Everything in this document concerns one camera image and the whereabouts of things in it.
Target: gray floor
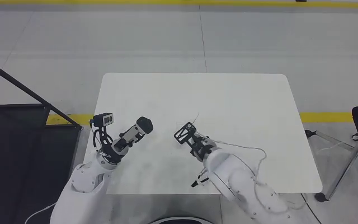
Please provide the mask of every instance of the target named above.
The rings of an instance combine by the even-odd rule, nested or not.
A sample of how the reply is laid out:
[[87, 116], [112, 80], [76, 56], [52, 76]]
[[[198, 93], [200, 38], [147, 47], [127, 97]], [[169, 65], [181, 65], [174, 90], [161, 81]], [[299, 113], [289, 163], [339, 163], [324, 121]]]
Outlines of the gray floor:
[[[0, 67], [67, 114], [93, 114], [107, 72], [283, 73], [300, 112], [348, 112], [358, 105], [355, 11], [171, 6], [0, 7]], [[30, 103], [0, 82], [0, 103]], [[343, 141], [352, 123], [304, 124]], [[89, 127], [75, 163], [83, 160]], [[324, 189], [348, 154], [309, 140]], [[324, 224], [358, 220], [355, 164], [330, 202], [308, 202]], [[299, 195], [284, 195], [300, 204]], [[252, 221], [218, 195], [108, 195], [99, 223], [148, 223], [191, 215], [214, 223]], [[317, 223], [307, 207], [302, 223]]]

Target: yellow stripe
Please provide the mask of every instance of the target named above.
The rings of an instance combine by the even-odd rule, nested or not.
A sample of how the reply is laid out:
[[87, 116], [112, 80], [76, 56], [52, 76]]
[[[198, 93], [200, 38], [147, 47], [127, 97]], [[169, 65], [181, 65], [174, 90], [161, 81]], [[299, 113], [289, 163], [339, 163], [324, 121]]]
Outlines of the yellow stripe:
[[[323, 113], [300, 113], [303, 123], [345, 123], [353, 122], [352, 114], [349, 112], [323, 112]], [[80, 125], [89, 125], [88, 121], [93, 117], [93, 114], [70, 114], [75, 122]], [[50, 114], [46, 122], [47, 125], [54, 124], [70, 124], [70, 122], [63, 119], [60, 115]]]
[[339, 123], [339, 122], [353, 122], [352, 113], [337, 112], [337, 113], [300, 113], [303, 123]]
[[356, 2], [266, 2], [240, 0], [0, 0], [0, 4], [176, 4], [210, 6], [358, 8]]
[[[80, 125], [89, 125], [89, 120], [92, 119], [93, 114], [68, 114], [68, 116]], [[46, 124], [70, 124], [70, 122], [63, 119], [60, 115], [50, 114]]]

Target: wire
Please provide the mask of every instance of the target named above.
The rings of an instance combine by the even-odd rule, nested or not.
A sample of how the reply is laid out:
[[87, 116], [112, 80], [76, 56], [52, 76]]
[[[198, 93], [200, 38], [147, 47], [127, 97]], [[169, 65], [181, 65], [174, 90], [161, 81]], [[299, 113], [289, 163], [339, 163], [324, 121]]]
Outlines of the wire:
[[317, 222], [319, 224], [322, 224], [321, 221], [319, 220], [319, 218], [314, 214], [314, 212], [312, 211], [311, 207], [309, 206], [309, 204], [307, 203], [306, 199], [304, 198], [303, 194], [301, 193], [301, 196], [303, 198], [303, 200], [305, 201], [307, 207], [309, 208], [309, 210], [312, 212], [312, 215], [316, 218]]
[[[196, 132], [197, 134], [199, 134], [200, 136], [202, 137], [205, 137], [203, 134], [200, 134], [199, 132]], [[258, 162], [258, 165], [257, 165], [257, 171], [256, 171], [256, 174], [252, 171], [252, 169], [241, 159], [239, 158], [238, 156], [234, 155], [236, 158], [238, 158], [239, 160], [241, 160], [245, 166], [247, 166], [251, 172], [253, 173], [253, 175], [255, 176], [255, 184], [253, 186], [253, 190], [254, 190], [254, 193], [255, 193], [255, 198], [256, 200], [259, 202], [260, 206], [263, 207], [267, 212], [269, 213], [272, 213], [272, 214], [283, 214], [283, 213], [286, 213], [289, 209], [296, 209], [296, 210], [299, 210], [299, 209], [302, 209], [305, 204], [303, 204], [302, 206], [298, 207], [298, 208], [293, 208], [293, 207], [290, 207], [288, 206], [288, 208], [284, 211], [281, 211], [281, 212], [274, 212], [272, 210], [270, 210], [269, 208], [266, 208], [266, 206], [261, 202], [261, 200], [258, 198], [258, 195], [257, 195], [257, 190], [256, 190], [256, 187], [257, 185], [260, 185], [260, 186], [263, 186], [264, 184], [259, 182], [258, 181], [258, 174], [259, 174], [259, 171], [260, 171], [260, 166], [261, 166], [261, 163], [263, 162], [263, 160], [265, 160], [267, 158], [267, 153], [265, 150], [261, 149], [261, 148], [258, 148], [258, 147], [247, 147], [247, 146], [241, 146], [239, 144], [231, 144], [231, 143], [227, 143], [227, 142], [223, 142], [223, 141], [217, 141], [217, 140], [213, 140], [211, 139], [213, 142], [216, 142], [216, 143], [219, 143], [219, 144], [226, 144], [226, 145], [229, 145], [229, 146], [236, 146], [236, 147], [240, 147], [240, 148], [246, 148], [246, 149], [249, 149], [249, 150], [260, 150], [262, 151], [265, 156], [263, 158], [261, 158]]]
[[194, 121], [192, 122], [192, 124], [194, 124], [194, 122], [196, 121], [197, 117], [199, 116], [200, 112], [197, 113], [196, 118], [194, 119]]
[[98, 139], [97, 135], [94, 133], [94, 131], [93, 131], [93, 129], [92, 129], [92, 126], [91, 126], [91, 131], [92, 131], [92, 133], [93, 133], [93, 136], [96, 137], [97, 141], [100, 143], [100, 146], [101, 146], [101, 148], [102, 148], [101, 141]]
[[39, 210], [39, 211], [35, 212], [35, 213], [32, 214], [32, 215], [30, 215], [30, 216], [27, 218], [27, 220], [25, 221], [25, 224], [27, 224], [27, 222], [29, 221], [29, 219], [31, 219], [34, 215], [36, 215], [36, 214], [38, 214], [38, 213], [40, 213], [40, 212], [43, 212], [43, 211], [45, 211], [45, 210], [51, 208], [51, 207], [54, 206], [56, 203], [57, 203], [57, 202], [53, 203], [53, 204], [50, 205], [50, 206], [47, 206], [46, 208], [44, 208], [44, 209], [42, 209], [42, 210]]
[[328, 149], [334, 148], [334, 147], [338, 146], [339, 144], [347, 143], [347, 142], [349, 142], [349, 141], [352, 140], [352, 139], [353, 139], [353, 138], [350, 138], [348, 141], [337, 143], [337, 144], [335, 144], [334, 146], [331, 146], [331, 147], [328, 147], [328, 148], [321, 148], [320, 150], [317, 151], [317, 153], [320, 152], [320, 151], [323, 151], [323, 150], [328, 150]]

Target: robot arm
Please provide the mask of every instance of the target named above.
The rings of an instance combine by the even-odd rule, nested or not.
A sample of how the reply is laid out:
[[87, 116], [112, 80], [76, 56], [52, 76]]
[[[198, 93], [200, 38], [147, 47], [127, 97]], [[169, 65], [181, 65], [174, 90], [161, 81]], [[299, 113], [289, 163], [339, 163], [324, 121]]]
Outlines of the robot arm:
[[102, 147], [89, 163], [79, 164], [73, 170], [52, 212], [50, 224], [93, 223], [95, 210], [106, 195], [111, 173], [133, 143], [139, 142], [153, 130], [152, 122], [140, 117], [135, 125], [119, 135], [120, 138], [110, 142], [106, 126], [113, 121], [113, 114], [93, 117], [91, 122], [98, 127], [95, 133], [100, 133]]
[[204, 164], [207, 178], [228, 200], [236, 202], [258, 223], [300, 223], [286, 203], [238, 156], [219, 148], [209, 137], [198, 134], [193, 124], [187, 123], [174, 137], [180, 144], [187, 143], [191, 154]]

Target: white table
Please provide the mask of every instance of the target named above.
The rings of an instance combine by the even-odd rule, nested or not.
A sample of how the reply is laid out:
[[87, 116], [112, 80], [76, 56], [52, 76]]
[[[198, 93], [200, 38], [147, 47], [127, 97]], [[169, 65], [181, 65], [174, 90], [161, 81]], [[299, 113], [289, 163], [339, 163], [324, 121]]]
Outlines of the white table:
[[[282, 74], [108, 73], [95, 114], [113, 113], [114, 138], [140, 116], [154, 131], [135, 144], [113, 173], [108, 194], [218, 194], [208, 184], [190, 185], [202, 169], [173, 134], [193, 121], [201, 134], [224, 142], [261, 147], [267, 159], [260, 180], [279, 193], [320, 192], [322, 183], [287, 78]], [[263, 153], [237, 147], [256, 167]], [[89, 137], [85, 162], [95, 151]]]

